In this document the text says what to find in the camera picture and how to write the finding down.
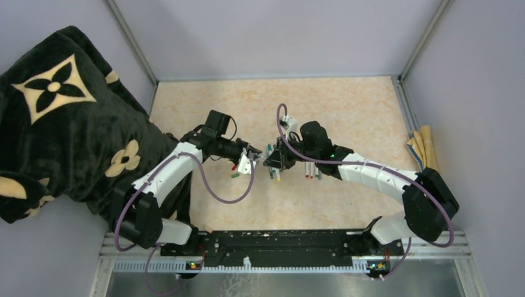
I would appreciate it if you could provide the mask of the blue tip acrylic marker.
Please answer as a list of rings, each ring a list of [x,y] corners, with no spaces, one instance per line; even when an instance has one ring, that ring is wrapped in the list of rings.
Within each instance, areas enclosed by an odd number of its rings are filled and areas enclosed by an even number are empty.
[[[256,157],[255,157],[255,160],[256,160],[257,162],[263,162],[263,161],[266,160],[266,159],[267,159],[267,156],[264,155],[264,154],[257,154]]]

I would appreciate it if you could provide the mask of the red cap green-end marker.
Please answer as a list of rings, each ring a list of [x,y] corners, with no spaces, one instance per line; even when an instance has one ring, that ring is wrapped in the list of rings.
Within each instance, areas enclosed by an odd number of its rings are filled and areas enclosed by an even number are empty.
[[[308,162],[305,162],[304,167],[305,167],[305,177],[310,178],[310,164]]]

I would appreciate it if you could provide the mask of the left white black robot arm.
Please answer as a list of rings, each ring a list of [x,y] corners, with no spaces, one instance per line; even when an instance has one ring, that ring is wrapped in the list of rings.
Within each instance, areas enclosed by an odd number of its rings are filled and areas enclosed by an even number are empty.
[[[203,172],[202,164],[211,156],[231,161],[237,172],[250,176],[245,193],[230,203],[240,202],[249,194],[254,169],[263,152],[241,138],[233,140],[223,136],[232,119],[219,111],[210,111],[205,123],[186,133],[151,171],[115,189],[109,226],[115,234],[117,250],[125,251],[119,243],[120,238],[124,238],[132,247],[148,249],[174,244],[182,255],[194,254],[199,246],[198,229],[189,222],[163,217],[161,206],[193,170]]]

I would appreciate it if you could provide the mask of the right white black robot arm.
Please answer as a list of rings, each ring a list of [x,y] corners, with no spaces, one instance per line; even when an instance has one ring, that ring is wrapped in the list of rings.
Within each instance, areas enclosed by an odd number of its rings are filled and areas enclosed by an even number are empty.
[[[310,121],[300,127],[300,138],[286,131],[278,136],[276,146],[264,166],[287,170],[305,161],[325,176],[360,183],[383,193],[402,206],[401,212],[379,217],[367,227],[363,247],[371,255],[381,254],[388,243],[418,237],[436,243],[459,204],[447,184],[433,168],[421,172],[399,170],[361,156],[354,150],[333,144],[324,127]]]

